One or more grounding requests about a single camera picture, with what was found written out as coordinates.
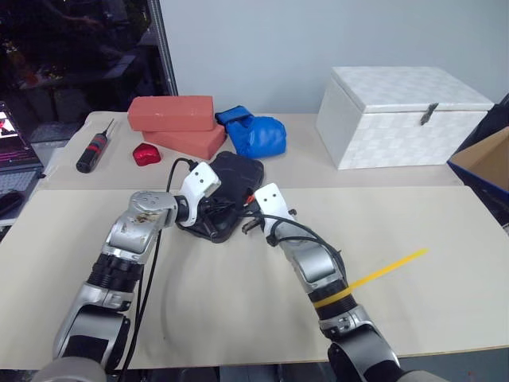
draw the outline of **keyboard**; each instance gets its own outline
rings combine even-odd
[[[25,191],[34,175],[35,171],[0,174],[0,195],[8,193],[13,189],[20,192]]]

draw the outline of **laptop screen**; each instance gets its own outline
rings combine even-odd
[[[25,143],[11,117],[0,111],[0,170],[39,163],[39,158]]]

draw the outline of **computer mouse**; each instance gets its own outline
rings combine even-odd
[[[9,191],[0,197],[0,216],[16,209],[23,204],[25,195],[19,191]]]

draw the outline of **table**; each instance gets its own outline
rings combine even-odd
[[[0,368],[50,361],[58,326],[133,191],[33,196],[0,243]],[[351,281],[429,248],[355,292],[399,356],[509,344],[509,237],[469,188],[282,194],[300,222],[343,249]],[[212,244],[164,230],[132,368],[322,361],[328,344],[282,251],[260,231]]]
[[[447,165],[392,167],[338,171],[332,164],[320,136],[315,131],[314,114],[273,115],[287,130],[287,152],[262,159],[264,184],[275,182],[282,188],[462,185]],[[88,174],[76,171],[76,162],[94,134],[103,131],[115,118],[109,146],[95,170]],[[83,128],[62,150],[54,170],[42,182],[47,189],[163,189],[173,161],[189,155],[159,147],[162,161],[138,167],[132,158],[136,146],[143,142],[142,133],[132,131],[126,113],[97,111],[91,113]],[[231,140],[220,148],[235,152]],[[181,184],[187,168],[179,167],[173,179]]]

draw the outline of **blue boxing glove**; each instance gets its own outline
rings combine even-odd
[[[248,158],[263,158],[282,154],[286,150],[285,126],[272,117],[255,117],[244,106],[216,113],[224,125],[237,154]]]

